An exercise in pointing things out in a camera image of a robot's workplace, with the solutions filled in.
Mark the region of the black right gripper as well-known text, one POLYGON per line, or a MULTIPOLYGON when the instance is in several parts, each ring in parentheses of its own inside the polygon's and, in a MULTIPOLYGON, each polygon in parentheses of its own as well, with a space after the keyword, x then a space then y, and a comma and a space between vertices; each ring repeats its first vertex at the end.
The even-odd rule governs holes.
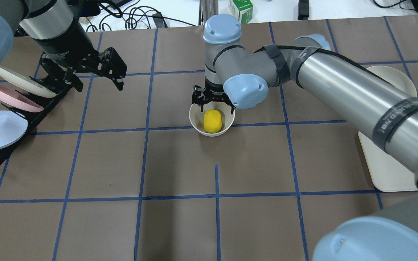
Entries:
POLYGON ((236 107, 231 102, 228 95, 223 91, 222 86, 205 84, 205 87, 194 85, 191 97, 191 104, 200 107, 200 111, 204 111, 204 105, 210 102, 219 102, 228 105, 231 108, 230 114, 234 115, 236 107))

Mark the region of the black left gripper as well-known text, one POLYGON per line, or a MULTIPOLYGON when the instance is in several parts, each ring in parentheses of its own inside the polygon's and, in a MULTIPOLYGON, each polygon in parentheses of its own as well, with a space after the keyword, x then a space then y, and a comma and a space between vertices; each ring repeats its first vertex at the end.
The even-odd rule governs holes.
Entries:
POLYGON ((48 73, 46 78, 59 86, 70 85, 82 91, 83 83, 76 73, 92 73, 99 65, 99 53, 86 33, 64 34, 38 43, 46 55, 40 60, 48 73))

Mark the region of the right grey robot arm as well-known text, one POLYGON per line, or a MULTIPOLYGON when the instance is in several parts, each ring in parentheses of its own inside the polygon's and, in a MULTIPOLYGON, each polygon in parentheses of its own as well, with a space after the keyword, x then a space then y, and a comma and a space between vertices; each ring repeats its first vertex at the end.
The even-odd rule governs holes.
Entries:
MULTIPOLYGON (((415 175, 418 188, 418 96, 410 96, 331 51, 320 34, 249 54, 236 17, 204 23, 205 83, 193 104, 224 102, 232 109, 260 104, 269 87, 292 80, 415 175)), ((324 236, 314 261, 418 261, 418 195, 372 215, 352 219, 324 236)))

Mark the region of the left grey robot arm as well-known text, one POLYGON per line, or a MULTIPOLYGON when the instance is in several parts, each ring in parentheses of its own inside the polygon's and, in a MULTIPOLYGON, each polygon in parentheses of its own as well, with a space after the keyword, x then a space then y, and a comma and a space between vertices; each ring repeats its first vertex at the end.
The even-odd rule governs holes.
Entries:
POLYGON ((16 30, 22 28, 44 53, 70 73, 99 75, 98 52, 64 0, 0 0, 0 65, 13 46, 16 30))

